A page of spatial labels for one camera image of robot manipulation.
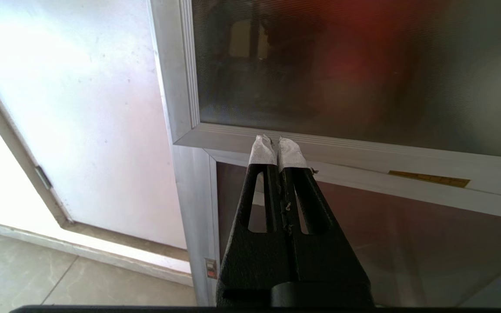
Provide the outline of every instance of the white tape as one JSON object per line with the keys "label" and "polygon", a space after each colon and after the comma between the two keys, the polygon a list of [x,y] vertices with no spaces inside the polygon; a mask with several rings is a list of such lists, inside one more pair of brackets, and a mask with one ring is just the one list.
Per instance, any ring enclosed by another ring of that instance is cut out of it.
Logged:
{"label": "white tape", "polygon": [[256,136],[250,156],[249,164],[278,165],[277,154],[273,148],[272,140],[266,135]]}
{"label": "white tape", "polygon": [[299,145],[284,137],[280,137],[280,172],[284,168],[308,168]]}

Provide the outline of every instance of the floor tile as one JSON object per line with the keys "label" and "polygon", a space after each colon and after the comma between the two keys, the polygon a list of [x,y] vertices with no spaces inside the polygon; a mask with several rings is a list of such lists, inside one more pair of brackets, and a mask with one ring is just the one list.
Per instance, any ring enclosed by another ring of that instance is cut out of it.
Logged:
{"label": "floor tile", "polygon": [[42,303],[75,258],[0,236],[0,312]]}
{"label": "floor tile", "polygon": [[195,306],[194,289],[79,257],[44,304]]}

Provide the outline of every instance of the door hinge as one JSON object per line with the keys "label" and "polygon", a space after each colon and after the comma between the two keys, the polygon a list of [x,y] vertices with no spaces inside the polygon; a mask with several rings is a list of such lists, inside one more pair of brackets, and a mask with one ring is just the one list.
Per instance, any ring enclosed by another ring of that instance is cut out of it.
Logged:
{"label": "door hinge", "polygon": [[40,177],[40,180],[42,180],[44,187],[46,187],[47,190],[50,190],[52,187],[50,180],[48,180],[46,173],[44,173],[43,169],[40,166],[36,167],[36,174],[38,174],[38,177]]}

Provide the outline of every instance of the white door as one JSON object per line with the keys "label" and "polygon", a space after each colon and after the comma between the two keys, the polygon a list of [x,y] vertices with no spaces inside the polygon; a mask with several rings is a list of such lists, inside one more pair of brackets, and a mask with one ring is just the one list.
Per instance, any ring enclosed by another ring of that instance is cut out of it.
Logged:
{"label": "white door", "polygon": [[73,221],[187,247],[147,2],[0,0],[0,102]]}

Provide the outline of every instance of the yellow sticker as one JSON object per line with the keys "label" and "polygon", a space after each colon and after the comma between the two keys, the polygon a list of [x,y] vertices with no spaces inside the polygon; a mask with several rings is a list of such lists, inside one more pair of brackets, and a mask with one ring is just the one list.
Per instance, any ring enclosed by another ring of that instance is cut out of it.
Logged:
{"label": "yellow sticker", "polygon": [[424,182],[443,184],[448,186],[454,186],[459,188],[465,188],[471,180],[465,180],[463,178],[445,177],[445,176],[435,176],[435,175],[425,175],[418,173],[409,172],[399,172],[397,170],[390,170],[388,172],[390,175],[401,176],[405,178],[412,178],[414,180],[422,180]]}

